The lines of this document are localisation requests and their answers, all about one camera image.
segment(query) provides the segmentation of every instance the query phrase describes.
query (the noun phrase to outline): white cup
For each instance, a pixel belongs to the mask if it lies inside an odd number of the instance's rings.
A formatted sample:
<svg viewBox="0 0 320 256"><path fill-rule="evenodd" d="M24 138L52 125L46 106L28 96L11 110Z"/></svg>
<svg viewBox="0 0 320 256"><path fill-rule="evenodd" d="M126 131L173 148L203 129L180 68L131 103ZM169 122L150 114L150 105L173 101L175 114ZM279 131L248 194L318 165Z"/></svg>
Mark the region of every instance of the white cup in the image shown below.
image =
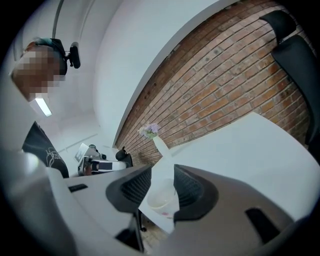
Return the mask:
<svg viewBox="0 0 320 256"><path fill-rule="evenodd" d="M179 211L179 198L171 178L151 182L147 203L152 210L166 218L172 219Z"/></svg>

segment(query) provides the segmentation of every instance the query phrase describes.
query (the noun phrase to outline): table top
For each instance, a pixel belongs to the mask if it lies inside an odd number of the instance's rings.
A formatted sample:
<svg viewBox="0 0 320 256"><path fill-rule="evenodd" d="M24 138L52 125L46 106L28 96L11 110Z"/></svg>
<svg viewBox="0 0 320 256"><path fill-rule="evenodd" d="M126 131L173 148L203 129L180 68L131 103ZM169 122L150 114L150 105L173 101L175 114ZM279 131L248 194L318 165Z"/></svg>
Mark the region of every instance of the table top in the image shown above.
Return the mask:
<svg viewBox="0 0 320 256"><path fill-rule="evenodd" d="M320 193L320 166L291 135L256 113L217 131L170 149L172 162L161 158L152 168L151 186L174 178L181 164L246 182L281 207L293 220L308 215ZM147 204L139 209L167 233L172 219Z"/></svg>

